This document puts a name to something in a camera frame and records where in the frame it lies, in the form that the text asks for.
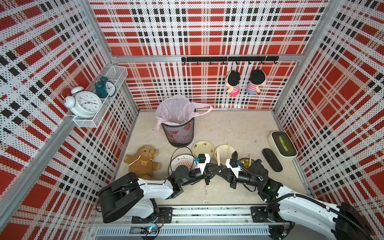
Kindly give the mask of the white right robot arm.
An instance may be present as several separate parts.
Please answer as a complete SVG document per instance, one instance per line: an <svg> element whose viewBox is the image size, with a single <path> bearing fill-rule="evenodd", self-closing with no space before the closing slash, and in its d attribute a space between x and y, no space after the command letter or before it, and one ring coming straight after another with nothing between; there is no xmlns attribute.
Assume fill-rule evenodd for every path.
<svg viewBox="0 0 384 240"><path fill-rule="evenodd" d="M269 178L269 172L257 160L246 168L243 163L228 162L218 175L235 189L237 184L253 186L270 209L270 219L293 222L320 233L329 240L370 240L372 229L349 204L335 205L302 195Z"/></svg>

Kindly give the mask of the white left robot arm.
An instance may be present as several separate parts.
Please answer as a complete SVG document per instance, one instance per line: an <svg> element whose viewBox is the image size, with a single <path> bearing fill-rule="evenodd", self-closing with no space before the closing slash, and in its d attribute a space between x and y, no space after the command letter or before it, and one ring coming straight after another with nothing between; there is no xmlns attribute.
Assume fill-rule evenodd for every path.
<svg viewBox="0 0 384 240"><path fill-rule="evenodd" d="M112 223L125 215L153 221L160 214L156 199L174 199L184 192L183 186L201 180L208 185L223 167L208 163L190 170L180 165L163 181L144 180L128 173L99 190L103 223Z"/></svg>

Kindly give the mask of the yellow dark patterned plate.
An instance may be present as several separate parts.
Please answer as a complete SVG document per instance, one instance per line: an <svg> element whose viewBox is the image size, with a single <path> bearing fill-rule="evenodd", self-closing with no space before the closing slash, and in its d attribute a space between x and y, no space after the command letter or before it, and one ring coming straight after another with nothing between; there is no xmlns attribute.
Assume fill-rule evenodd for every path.
<svg viewBox="0 0 384 240"><path fill-rule="evenodd" d="M242 158L242 159L239 160L239 162L242 163L246 169L249 169L249 167L248 167L248 160L249 160L249 158Z"/></svg>

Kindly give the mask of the white orange patterned plate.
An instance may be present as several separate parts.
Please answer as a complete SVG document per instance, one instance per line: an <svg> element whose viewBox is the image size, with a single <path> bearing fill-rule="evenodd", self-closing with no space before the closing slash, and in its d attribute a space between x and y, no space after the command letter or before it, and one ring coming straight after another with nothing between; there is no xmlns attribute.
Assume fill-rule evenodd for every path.
<svg viewBox="0 0 384 240"><path fill-rule="evenodd" d="M194 170L197 168L197 163L193 155L182 154L174 157L171 160L171 165L168 168L168 174L171 175L172 172L174 172L176 168L181 165L187 166L190 170Z"/></svg>

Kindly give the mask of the cream plate with flowers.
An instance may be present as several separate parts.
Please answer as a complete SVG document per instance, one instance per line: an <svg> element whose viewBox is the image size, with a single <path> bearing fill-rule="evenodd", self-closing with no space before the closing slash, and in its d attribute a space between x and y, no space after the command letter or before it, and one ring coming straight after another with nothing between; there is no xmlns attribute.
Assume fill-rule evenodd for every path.
<svg viewBox="0 0 384 240"><path fill-rule="evenodd" d="M209 154L210 158L214 155L215 147L209 141L197 141L192 146L192 154L195 158L198 157L199 154Z"/></svg>

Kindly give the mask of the cream plate with black pattern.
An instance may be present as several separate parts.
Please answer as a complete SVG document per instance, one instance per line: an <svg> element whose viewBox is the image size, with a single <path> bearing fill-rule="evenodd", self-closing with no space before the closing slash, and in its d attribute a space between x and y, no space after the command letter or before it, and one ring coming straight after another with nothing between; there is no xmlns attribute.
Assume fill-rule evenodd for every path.
<svg viewBox="0 0 384 240"><path fill-rule="evenodd" d="M228 145L220 145L218 146L216 149L215 149L215 152L214 152L214 157L216 159L216 150L219 149L220 150L220 161L221 161L221 165L225 165L226 164L226 160L228 158ZM236 149L231 146L231 152L232 154L236 152Z"/></svg>

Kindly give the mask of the black remote control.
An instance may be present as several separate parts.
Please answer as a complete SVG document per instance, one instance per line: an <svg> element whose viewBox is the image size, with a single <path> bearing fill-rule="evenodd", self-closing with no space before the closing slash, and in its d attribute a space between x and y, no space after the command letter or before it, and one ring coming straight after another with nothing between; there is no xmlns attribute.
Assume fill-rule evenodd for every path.
<svg viewBox="0 0 384 240"><path fill-rule="evenodd" d="M271 166L272 170L274 170L275 172L281 172L283 170L283 166L281 165L280 161L271 149L263 149L262 153L269 165Z"/></svg>

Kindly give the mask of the white box with green display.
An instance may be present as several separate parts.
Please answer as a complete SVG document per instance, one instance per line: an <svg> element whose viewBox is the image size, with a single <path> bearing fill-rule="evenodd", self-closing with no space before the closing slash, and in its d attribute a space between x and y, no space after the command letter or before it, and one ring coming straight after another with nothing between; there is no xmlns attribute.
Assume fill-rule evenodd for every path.
<svg viewBox="0 0 384 240"><path fill-rule="evenodd" d="M298 151L290 136L284 131L271 132L268 142L272 152L281 163L293 161L298 156Z"/></svg>

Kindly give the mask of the pink plastic bin liner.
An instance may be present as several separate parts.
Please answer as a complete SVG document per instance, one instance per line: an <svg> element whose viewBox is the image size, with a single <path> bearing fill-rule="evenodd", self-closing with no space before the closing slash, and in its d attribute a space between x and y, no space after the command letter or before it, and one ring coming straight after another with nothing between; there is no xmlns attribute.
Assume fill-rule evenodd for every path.
<svg viewBox="0 0 384 240"><path fill-rule="evenodd" d="M193 118L206 115L213 110L210 104L190 102L185 96L175 95L160 103L155 111L157 123L154 131L158 132L161 124L179 126Z"/></svg>

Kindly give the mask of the green circuit board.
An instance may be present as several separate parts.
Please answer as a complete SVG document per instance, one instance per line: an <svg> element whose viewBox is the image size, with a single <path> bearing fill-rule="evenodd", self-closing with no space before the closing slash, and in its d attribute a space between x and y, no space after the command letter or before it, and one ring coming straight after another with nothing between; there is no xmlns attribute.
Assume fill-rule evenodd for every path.
<svg viewBox="0 0 384 240"><path fill-rule="evenodd" d="M140 235L156 235L158 233L159 228L156 226L147 226L140 228Z"/></svg>

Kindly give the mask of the doll with pink dress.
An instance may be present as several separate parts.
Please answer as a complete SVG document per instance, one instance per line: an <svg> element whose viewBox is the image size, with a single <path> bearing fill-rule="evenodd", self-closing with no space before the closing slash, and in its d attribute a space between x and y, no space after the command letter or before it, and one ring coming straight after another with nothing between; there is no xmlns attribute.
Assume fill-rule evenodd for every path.
<svg viewBox="0 0 384 240"><path fill-rule="evenodd" d="M228 88L227 93L231 97L236 97L240 93L239 81L240 81L240 73L233 70L228 72L226 76L225 84Z"/></svg>

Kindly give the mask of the teal alarm clock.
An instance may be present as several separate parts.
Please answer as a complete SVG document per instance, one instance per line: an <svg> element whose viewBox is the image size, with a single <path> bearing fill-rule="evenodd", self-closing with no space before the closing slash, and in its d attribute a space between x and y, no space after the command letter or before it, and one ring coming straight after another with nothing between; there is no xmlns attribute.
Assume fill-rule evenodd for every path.
<svg viewBox="0 0 384 240"><path fill-rule="evenodd" d="M96 81L95 90L101 99L113 97L117 91L115 84L107 77L101 77Z"/></svg>

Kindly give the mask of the white alarm clock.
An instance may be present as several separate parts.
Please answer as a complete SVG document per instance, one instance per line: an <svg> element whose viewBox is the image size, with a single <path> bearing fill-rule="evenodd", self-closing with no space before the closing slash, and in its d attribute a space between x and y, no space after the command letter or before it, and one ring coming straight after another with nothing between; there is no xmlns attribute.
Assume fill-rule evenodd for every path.
<svg viewBox="0 0 384 240"><path fill-rule="evenodd" d="M64 98L64 105L80 118L93 118L102 107L101 99L94 93L84 91L83 87L71 89L71 94Z"/></svg>

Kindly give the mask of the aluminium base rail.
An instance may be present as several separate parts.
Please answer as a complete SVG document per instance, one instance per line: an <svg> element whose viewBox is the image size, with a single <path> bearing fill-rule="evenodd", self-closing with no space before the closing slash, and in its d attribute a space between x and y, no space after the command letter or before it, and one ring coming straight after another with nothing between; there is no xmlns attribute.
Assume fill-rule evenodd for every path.
<svg viewBox="0 0 384 240"><path fill-rule="evenodd" d="M124 216L111 224L104 224L101 216L92 219L87 240L160 240L172 237L266 237L286 240L289 233L300 230L299 224L268 218L265 205L205 205L161 206L161 216L155 223ZM140 235L140 228L156 226L156 235Z"/></svg>

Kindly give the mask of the black hook rail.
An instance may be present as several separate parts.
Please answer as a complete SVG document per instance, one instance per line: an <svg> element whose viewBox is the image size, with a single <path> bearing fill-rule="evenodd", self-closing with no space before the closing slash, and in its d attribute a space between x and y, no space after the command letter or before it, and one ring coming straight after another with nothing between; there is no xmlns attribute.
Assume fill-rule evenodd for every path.
<svg viewBox="0 0 384 240"><path fill-rule="evenodd" d="M279 56L253 56L253 57L181 57L182 63L227 63L227 62L278 62Z"/></svg>

